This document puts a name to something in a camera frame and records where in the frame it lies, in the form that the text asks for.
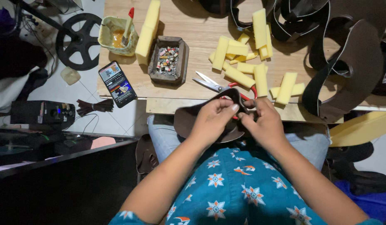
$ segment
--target scissor blade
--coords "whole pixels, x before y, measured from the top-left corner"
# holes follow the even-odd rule
[[[207,77],[206,75],[200,73],[199,71],[196,71],[196,73],[201,77],[203,78],[206,82],[209,82],[209,83],[212,83],[212,84],[215,84],[215,85],[218,85],[215,81],[213,81],[212,79],[210,79],[209,77]]]
[[[200,79],[196,79],[196,78],[192,78],[194,81],[196,81],[197,83],[203,85],[204,87],[206,88],[209,88],[213,91],[216,91],[216,92],[219,92],[219,85],[215,85],[215,84],[212,84],[210,82],[206,82],[206,81],[203,81],[203,80],[200,80]]]

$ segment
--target phone screen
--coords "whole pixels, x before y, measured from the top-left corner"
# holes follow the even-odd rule
[[[135,91],[116,61],[100,69],[99,74],[118,108],[136,99]]]

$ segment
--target wooden table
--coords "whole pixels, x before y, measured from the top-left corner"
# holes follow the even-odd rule
[[[135,8],[133,23],[140,33],[144,22],[146,11],[150,0],[107,0],[105,2],[104,16],[125,17],[130,8]],[[239,5],[241,21],[251,21],[251,14],[262,8],[260,1],[245,0]],[[126,57],[113,54],[105,48],[100,49],[100,68],[113,60],[118,61],[126,74],[133,89],[139,98],[147,99],[148,113],[173,114],[180,106],[194,105],[215,95],[215,92],[207,89],[192,80],[199,78],[195,70],[207,75],[220,85],[226,86],[231,79],[224,76],[224,71],[212,70],[208,56],[215,51],[220,35],[237,39],[242,32],[237,30],[231,19],[228,17],[219,18],[217,15],[206,12],[197,0],[161,0],[160,23],[158,35],[181,37],[189,46],[189,62],[185,84],[180,87],[170,87],[151,82],[147,74],[146,65],[138,65],[136,57]],[[253,35],[249,40],[252,50],[256,51]],[[283,75],[286,72],[298,72],[297,83],[306,85],[316,74],[308,63],[307,51],[311,40],[300,38],[295,43],[282,43],[272,39],[274,56],[267,59],[265,64],[269,66],[267,73],[268,87],[280,86]],[[327,56],[332,55],[339,49],[339,46],[332,40],[325,40],[325,52]],[[260,58],[249,60],[247,63],[260,64]],[[325,82],[319,98],[326,100],[333,96],[338,90],[336,81],[342,79],[339,76],[329,76]],[[249,89],[238,87],[241,93],[253,97]],[[102,98],[110,97],[101,78],[97,78],[98,94]],[[320,122],[310,115],[300,104],[300,97],[292,97],[290,103],[284,109],[278,109],[283,120]],[[386,97],[369,96],[360,104],[362,110],[386,110]]]

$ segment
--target wooden tabletop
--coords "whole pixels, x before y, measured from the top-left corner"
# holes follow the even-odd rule
[[[135,8],[133,23],[138,33],[144,22],[150,0],[106,0],[104,16],[125,17],[130,8]],[[262,8],[261,1],[245,0],[239,5],[241,21],[252,21],[251,14]],[[228,18],[219,18],[210,14],[201,7],[197,0],[161,0],[160,23],[157,35],[181,37],[190,48],[187,77],[185,84],[180,87],[158,85],[151,82],[147,74],[147,66],[138,65],[136,57],[126,57],[113,54],[105,48],[100,49],[100,68],[113,60],[118,61],[126,74],[136,94],[140,98],[174,98],[174,99],[209,99],[215,92],[207,89],[195,81],[199,78],[195,71],[199,71],[220,85],[226,86],[231,79],[224,76],[224,71],[213,70],[208,56],[215,51],[218,39],[221,35],[237,39],[242,31],[237,30],[233,22]],[[248,33],[250,52],[255,49],[253,35]],[[267,73],[268,87],[280,86],[283,75],[286,72],[297,72],[297,83],[306,85],[316,74],[308,63],[307,51],[309,38],[299,38],[295,43],[282,43],[272,37],[274,56],[263,62],[269,66]],[[332,55],[339,46],[332,40],[325,39],[325,53]],[[248,60],[250,64],[260,64],[259,57]],[[342,78],[337,75],[329,76],[322,88],[319,98],[326,100],[333,96],[339,88],[334,83]],[[252,91],[242,87],[238,89],[247,96],[253,97]],[[97,79],[97,90],[101,97],[110,97],[101,78]],[[292,97],[290,102],[297,103],[299,97]],[[369,96],[360,106],[386,106],[386,97]]]

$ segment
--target hand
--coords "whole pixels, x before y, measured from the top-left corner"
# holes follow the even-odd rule
[[[279,113],[275,110],[269,99],[260,98],[256,100],[245,101],[244,105],[252,109],[256,106],[258,120],[254,122],[254,115],[239,113],[241,123],[250,131],[254,139],[260,143],[266,150],[273,151],[280,149],[288,144],[285,132],[283,131],[282,120]]]
[[[212,100],[201,108],[188,139],[204,144],[203,147],[210,146],[219,138],[237,110],[239,105],[233,104],[232,100]]]

